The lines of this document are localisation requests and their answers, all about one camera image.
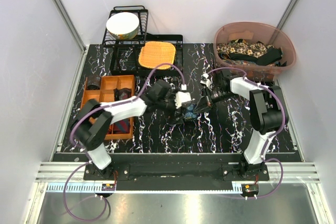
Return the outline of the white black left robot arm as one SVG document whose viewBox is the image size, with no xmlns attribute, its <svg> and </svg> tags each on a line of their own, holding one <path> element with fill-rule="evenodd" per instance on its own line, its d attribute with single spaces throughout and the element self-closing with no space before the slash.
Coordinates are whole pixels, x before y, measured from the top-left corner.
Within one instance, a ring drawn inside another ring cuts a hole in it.
<svg viewBox="0 0 336 224">
<path fill-rule="evenodd" d="M 70 140 L 84 149 L 89 163 L 95 166 L 95 174 L 107 180 L 113 175 L 112 158 L 103 143 L 109 127 L 155 110 L 174 112 L 181 106 L 177 102 L 179 95 L 179 89 L 173 90 L 169 83 L 158 80 L 125 100 L 99 103 L 91 99 L 75 118 Z"/>
</svg>

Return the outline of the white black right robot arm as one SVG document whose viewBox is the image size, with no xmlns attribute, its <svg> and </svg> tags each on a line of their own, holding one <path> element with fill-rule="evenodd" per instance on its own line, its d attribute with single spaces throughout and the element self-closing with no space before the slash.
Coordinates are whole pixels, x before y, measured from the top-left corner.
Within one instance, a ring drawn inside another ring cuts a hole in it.
<svg viewBox="0 0 336 224">
<path fill-rule="evenodd" d="M 288 123 L 288 112 L 279 86 L 264 86 L 247 78 L 227 76 L 220 67 L 204 73 L 200 83 L 202 96 L 194 108 L 195 114 L 205 113 L 214 104 L 233 95 L 239 95 L 249 101 L 250 122 L 253 127 L 249 144 L 242 154 L 238 165 L 239 176 L 250 180 L 263 171 L 267 149 Z"/>
</svg>

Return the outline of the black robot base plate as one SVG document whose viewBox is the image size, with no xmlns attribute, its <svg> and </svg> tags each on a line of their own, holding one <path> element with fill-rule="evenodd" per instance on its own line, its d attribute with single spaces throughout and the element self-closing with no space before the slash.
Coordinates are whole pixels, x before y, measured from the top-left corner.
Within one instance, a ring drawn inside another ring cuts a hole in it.
<svg viewBox="0 0 336 224">
<path fill-rule="evenodd" d="M 126 181 L 139 177 L 209 177 L 225 181 L 269 181 L 267 167 L 257 175 L 239 174 L 238 165 L 235 163 L 114 163 L 110 165 L 108 174 L 102 176 L 94 165 L 86 165 L 84 180 L 112 180 L 114 175 L 118 181 Z"/>
</svg>

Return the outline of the blue floral patterned tie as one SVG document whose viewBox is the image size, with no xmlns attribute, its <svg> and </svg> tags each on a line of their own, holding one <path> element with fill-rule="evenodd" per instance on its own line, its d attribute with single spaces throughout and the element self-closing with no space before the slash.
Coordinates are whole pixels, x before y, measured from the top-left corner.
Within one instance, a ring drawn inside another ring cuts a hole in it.
<svg viewBox="0 0 336 224">
<path fill-rule="evenodd" d="M 186 108 L 182 108 L 182 119 L 184 122 L 194 121 L 197 119 L 198 114 L 194 112 L 196 105 L 190 104 Z"/>
</svg>

